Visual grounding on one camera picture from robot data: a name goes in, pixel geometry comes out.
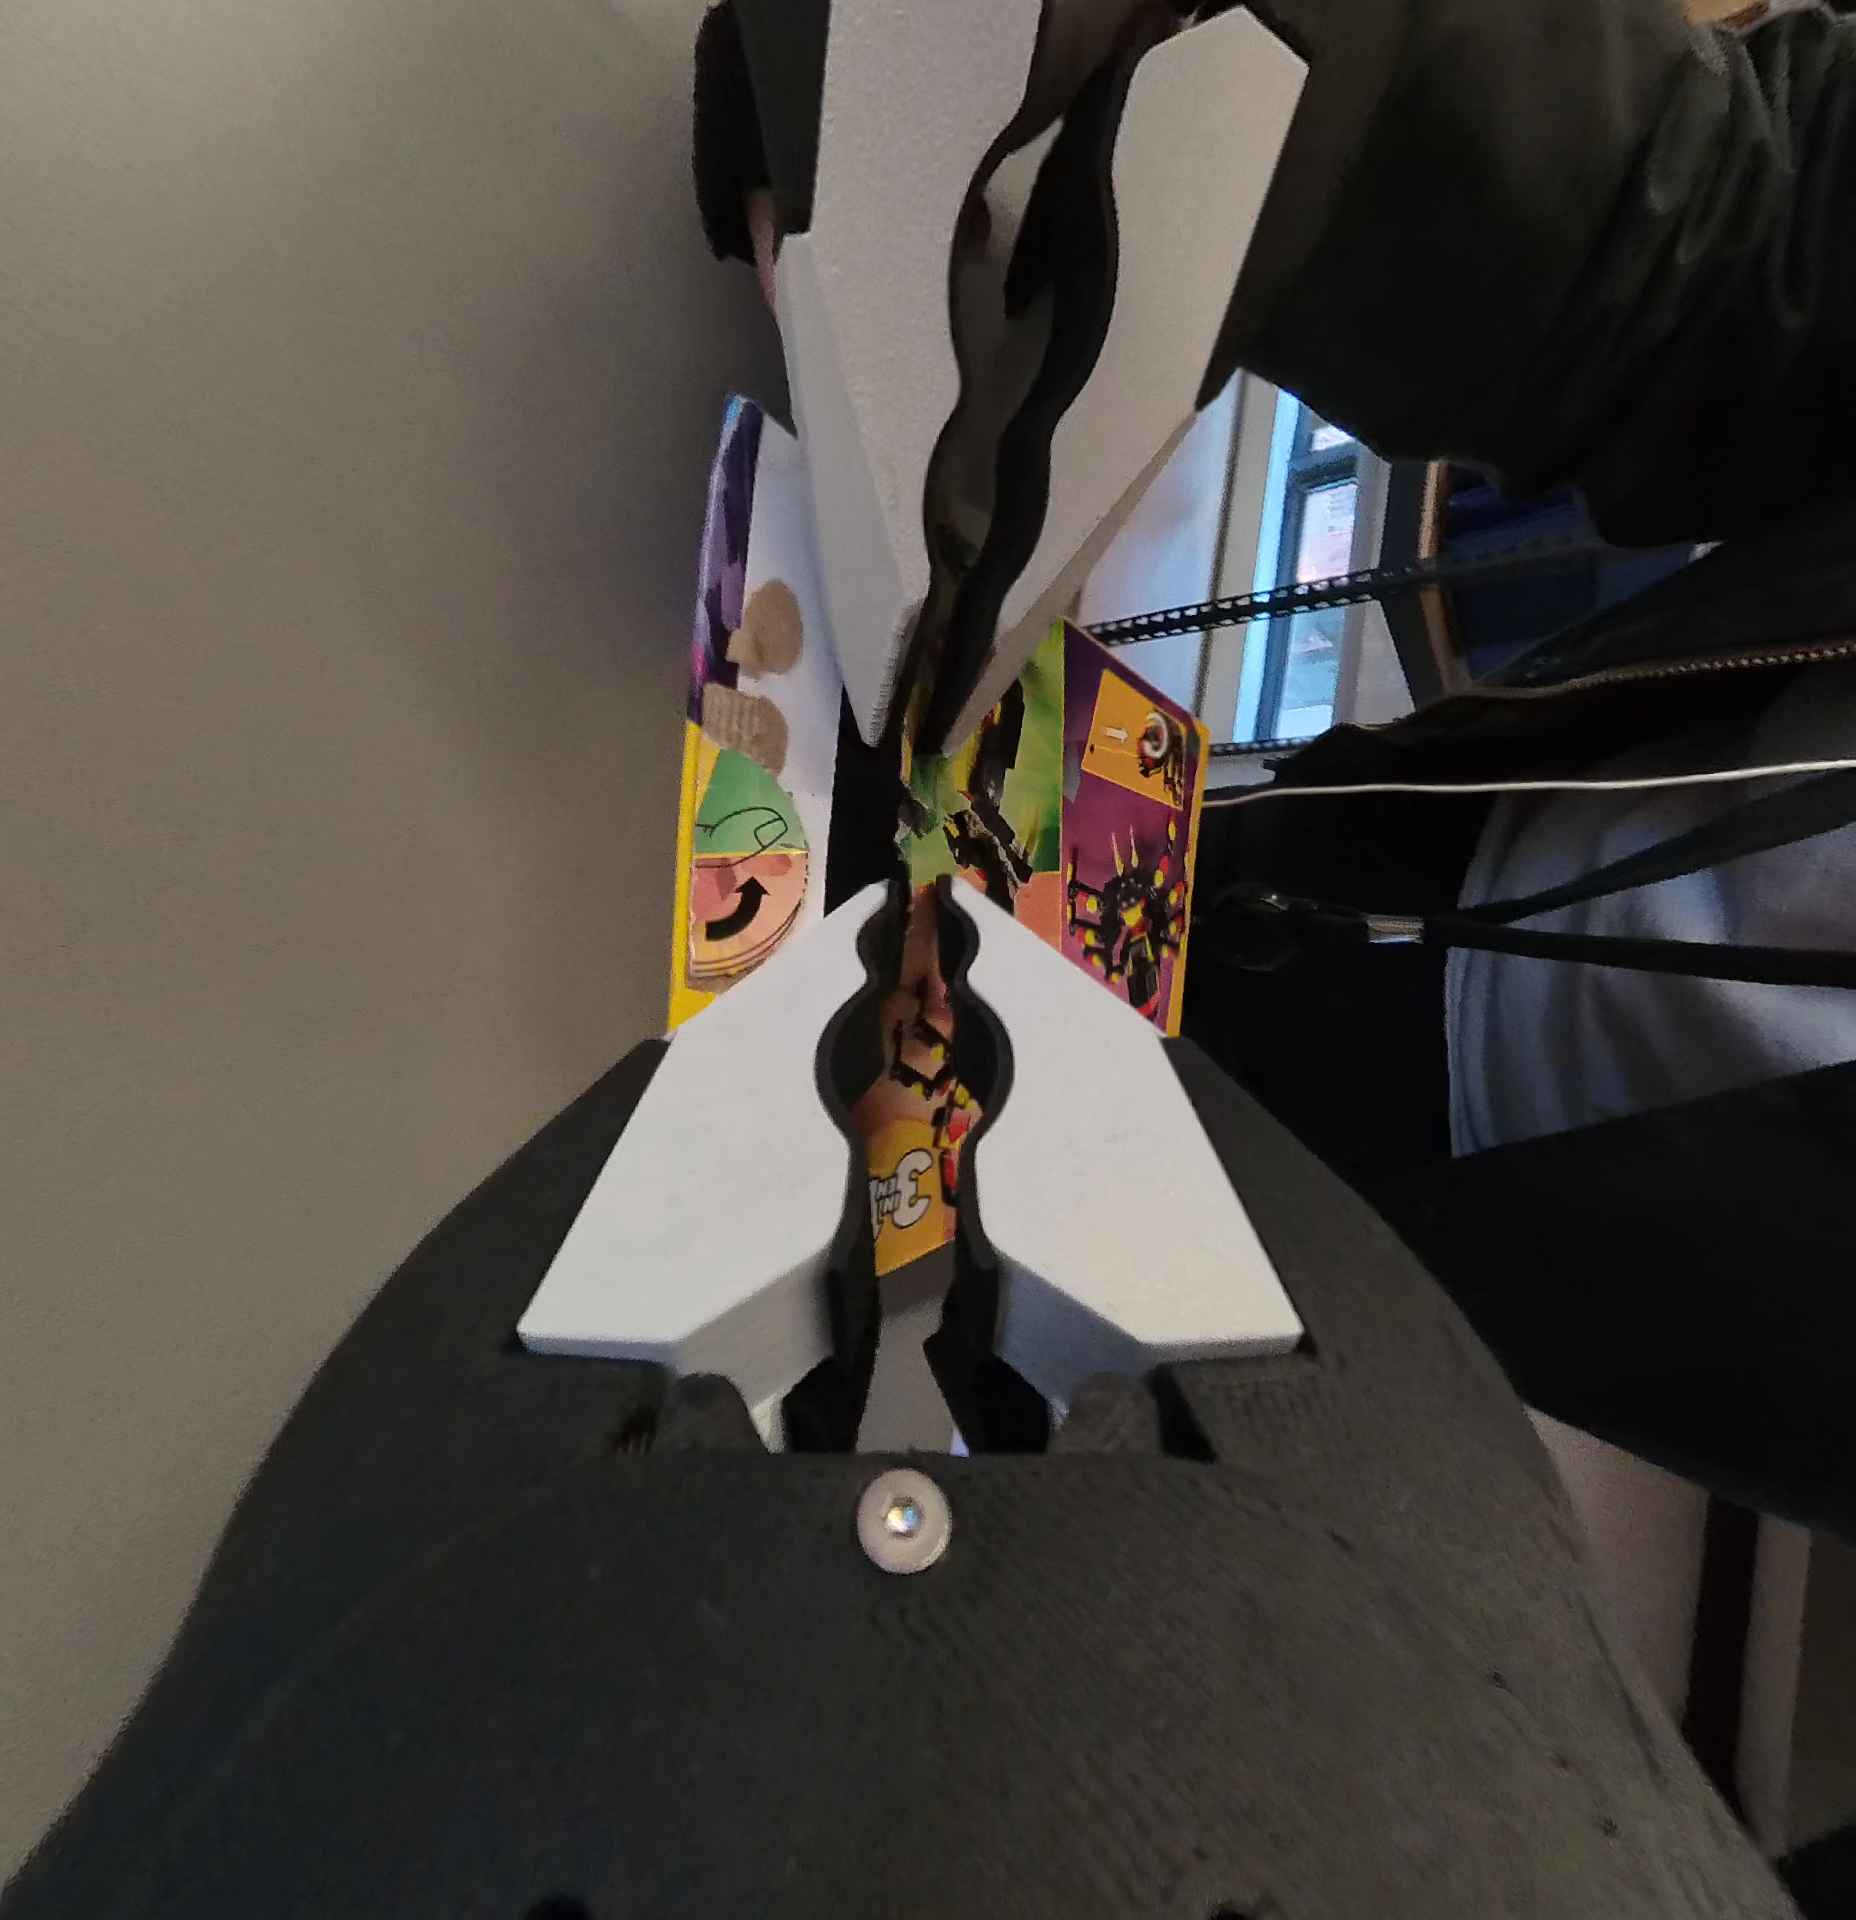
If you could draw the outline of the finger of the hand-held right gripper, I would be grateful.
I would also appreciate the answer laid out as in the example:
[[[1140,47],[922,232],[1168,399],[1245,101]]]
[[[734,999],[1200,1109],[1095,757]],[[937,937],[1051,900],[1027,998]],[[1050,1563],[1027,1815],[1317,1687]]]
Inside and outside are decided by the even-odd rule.
[[[1044,337],[923,680],[928,751],[1008,689],[1195,422],[1303,81],[1226,8],[1113,54],[1064,113],[1005,276]]]
[[[869,746],[908,708],[922,621],[991,516],[1001,274],[960,251],[1048,9],[827,9],[810,217],[781,243],[776,299],[827,634]]]

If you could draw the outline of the person's dark jacket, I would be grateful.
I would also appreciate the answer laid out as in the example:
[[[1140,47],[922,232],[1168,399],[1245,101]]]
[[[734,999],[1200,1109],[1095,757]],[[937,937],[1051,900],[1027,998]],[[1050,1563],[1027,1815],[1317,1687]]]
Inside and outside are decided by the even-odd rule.
[[[1732,539],[1454,694],[1290,756],[1207,827],[1224,889],[1435,915],[1549,896],[1807,762],[1587,778],[1856,660],[1856,494]],[[1780,779],[1538,891],[1461,905],[1493,803]],[[1856,1545],[1856,1060],[1459,1155],[1448,956],[1313,949],[1275,972],[1195,936],[1189,1026],[1361,1189],[1524,1399],[1712,1491]]]

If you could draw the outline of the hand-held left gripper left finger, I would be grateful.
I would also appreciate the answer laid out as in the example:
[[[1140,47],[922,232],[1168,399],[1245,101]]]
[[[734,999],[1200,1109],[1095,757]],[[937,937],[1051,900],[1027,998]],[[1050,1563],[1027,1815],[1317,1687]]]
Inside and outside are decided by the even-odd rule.
[[[879,1291],[853,1107],[879,1078],[908,886],[869,883],[657,1050],[516,1324],[546,1356],[728,1379],[795,1451],[853,1451]]]

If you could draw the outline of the person's white shirt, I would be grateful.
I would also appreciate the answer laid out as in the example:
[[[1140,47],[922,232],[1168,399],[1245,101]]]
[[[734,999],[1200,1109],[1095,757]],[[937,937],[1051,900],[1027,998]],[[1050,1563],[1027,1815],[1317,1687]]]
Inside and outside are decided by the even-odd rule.
[[[1586,778],[1856,757],[1856,658],[1756,706],[1638,741]],[[1515,900],[1773,794],[1733,779],[1502,796],[1457,902]],[[1539,931],[1856,947],[1856,824],[1539,915]],[[1445,965],[1450,1139],[1466,1155],[1856,1060],[1856,991],[1554,964],[1459,949]]]

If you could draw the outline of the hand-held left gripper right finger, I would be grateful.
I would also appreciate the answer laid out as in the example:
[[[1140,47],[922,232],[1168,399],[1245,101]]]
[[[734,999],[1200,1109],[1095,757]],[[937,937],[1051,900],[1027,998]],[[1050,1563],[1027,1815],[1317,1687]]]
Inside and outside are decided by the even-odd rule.
[[[925,1356],[965,1451],[1044,1451],[1086,1382],[1293,1356],[1303,1324],[1180,1046],[958,880],[936,887],[961,1147]]]

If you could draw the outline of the person's right forearm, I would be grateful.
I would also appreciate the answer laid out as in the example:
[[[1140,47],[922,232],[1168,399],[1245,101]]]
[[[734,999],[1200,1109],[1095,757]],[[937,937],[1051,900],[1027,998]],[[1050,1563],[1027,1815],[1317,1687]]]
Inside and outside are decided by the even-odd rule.
[[[1856,11],[1702,27],[1574,286],[1568,482],[1619,543],[1856,494]]]

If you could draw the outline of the yellow spider-print toy box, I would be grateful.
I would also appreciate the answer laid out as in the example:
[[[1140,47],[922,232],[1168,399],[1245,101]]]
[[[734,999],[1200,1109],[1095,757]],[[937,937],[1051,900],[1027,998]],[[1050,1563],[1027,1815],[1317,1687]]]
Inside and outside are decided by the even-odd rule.
[[[903,819],[912,887],[886,1063],[853,1107],[873,1267],[948,1246],[963,1145],[981,1120],[956,1069],[956,1017],[932,924],[936,883],[1003,908],[1164,1035],[1180,1028],[1201,811],[1204,726],[1113,651],[1057,621],[948,756],[871,764],[823,617],[810,483],[795,438],[729,396],[700,527],[674,853],[667,1026],[760,972],[864,882],[850,827],[871,810],[873,878]]]

